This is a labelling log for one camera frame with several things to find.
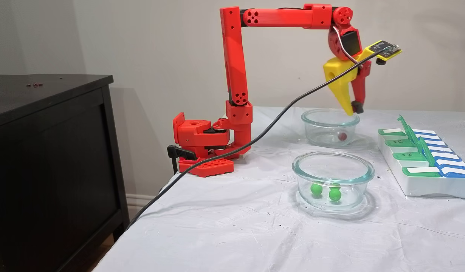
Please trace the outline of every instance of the black clamp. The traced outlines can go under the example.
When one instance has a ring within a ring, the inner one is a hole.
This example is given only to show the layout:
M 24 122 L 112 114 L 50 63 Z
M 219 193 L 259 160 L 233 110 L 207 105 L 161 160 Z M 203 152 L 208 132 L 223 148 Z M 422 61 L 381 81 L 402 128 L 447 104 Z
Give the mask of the black clamp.
M 167 146 L 167 154 L 172 159 L 172 168 L 174 169 L 174 175 L 177 173 L 177 158 L 185 158 L 186 160 L 196 161 L 197 156 L 193 151 L 183 149 L 177 146 Z

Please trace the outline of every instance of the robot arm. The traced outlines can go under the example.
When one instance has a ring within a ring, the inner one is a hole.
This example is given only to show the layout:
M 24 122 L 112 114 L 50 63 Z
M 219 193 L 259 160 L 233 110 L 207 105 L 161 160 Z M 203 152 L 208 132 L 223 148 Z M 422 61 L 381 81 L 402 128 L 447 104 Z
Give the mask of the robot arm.
M 324 65 L 327 80 L 352 67 L 355 61 L 363 60 L 367 57 L 366 54 L 369 53 L 367 48 L 362 51 L 358 29 L 350 25 L 352 10 L 348 7 L 332 7 L 323 4 L 305 4 L 303 9 L 240 10 L 239 7 L 227 7 L 220 9 L 220 16 L 229 93 L 229 99 L 226 101 L 227 118 L 221 118 L 213 124 L 206 120 L 186 120 L 183 112 L 174 118 L 175 143 L 179 144 L 184 150 L 189 150 L 196 155 L 196 157 L 180 156 L 179 170 L 181 172 L 200 160 L 215 155 L 223 155 L 245 146 L 251 141 L 253 111 L 252 105 L 248 101 L 246 67 L 241 37 L 242 28 L 300 27 L 304 29 L 329 29 L 328 45 L 335 57 Z M 384 60 L 387 60 L 400 53 L 400 51 L 398 53 L 385 53 L 391 54 L 384 56 Z M 361 112 L 361 105 L 365 97 L 364 79 L 369 75 L 370 66 L 370 61 L 365 62 L 361 68 L 352 70 L 346 76 L 329 84 L 329 88 L 347 114 L 351 115 L 354 111 Z M 349 82 L 352 82 L 355 94 L 355 101 L 352 102 L 352 105 L 348 95 Z M 230 130 L 234 131 L 234 142 L 228 144 Z M 226 159 L 237 158 L 248 150 L 249 148 L 245 148 Z M 175 161 L 175 154 L 182 153 L 184 152 L 171 150 L 169 156 Z M 226 159 L 208 162 L 191 170 L 191 173 L 205 177 L 232 172 L 234 163 Z

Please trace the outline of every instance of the white tablecloth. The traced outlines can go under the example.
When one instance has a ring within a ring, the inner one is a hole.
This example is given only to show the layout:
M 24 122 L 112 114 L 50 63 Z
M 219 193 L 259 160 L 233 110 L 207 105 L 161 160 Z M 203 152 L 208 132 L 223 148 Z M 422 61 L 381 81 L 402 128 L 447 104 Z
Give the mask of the white tablecloth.
M 255 107 L 253 136 L 280 110 Z M 376 177 L 361 207 L 332 214 L 302 200 L 291 170 L 296 156 L 327 149 L 307 144 L 305 110 L 289 110 L 233 173 L 187 174 L 94 271 L 465 271 L 465 199 L 404 196 L 376 144 L 377 129 L 400 128 L 402 114 L 465 160 L 465 113 L 367 109 L 344 150 Z

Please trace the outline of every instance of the glass bowl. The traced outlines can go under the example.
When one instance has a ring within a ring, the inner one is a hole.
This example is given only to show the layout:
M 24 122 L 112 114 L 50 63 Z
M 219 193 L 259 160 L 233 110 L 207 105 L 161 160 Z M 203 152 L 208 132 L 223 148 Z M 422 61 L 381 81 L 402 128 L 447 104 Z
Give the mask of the glass bowl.
M 321 210 L 348 210 L 360 204 L 375 174 L 370 162 L 340 151 L 306 153 L 291 167 L 298 175 L 300 196 Z
M 348 116 L 343 110 L 322 108 L 301 115 L 308 141 L 316 146 L 337 148 L 348 145 L 360 122 L 357 114 Z

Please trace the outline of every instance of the red ball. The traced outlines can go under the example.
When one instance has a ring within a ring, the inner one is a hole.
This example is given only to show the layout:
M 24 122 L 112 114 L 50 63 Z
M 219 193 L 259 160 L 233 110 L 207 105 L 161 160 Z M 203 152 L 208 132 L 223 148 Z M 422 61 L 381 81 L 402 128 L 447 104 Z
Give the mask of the red ball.
M 339 134 L 338 134 L 338 139 L 339 139 L 340 141 L 345 141 L 345 140 L 347 139 L 347 134 L 344 133 L 344 132 L 339 133 Z

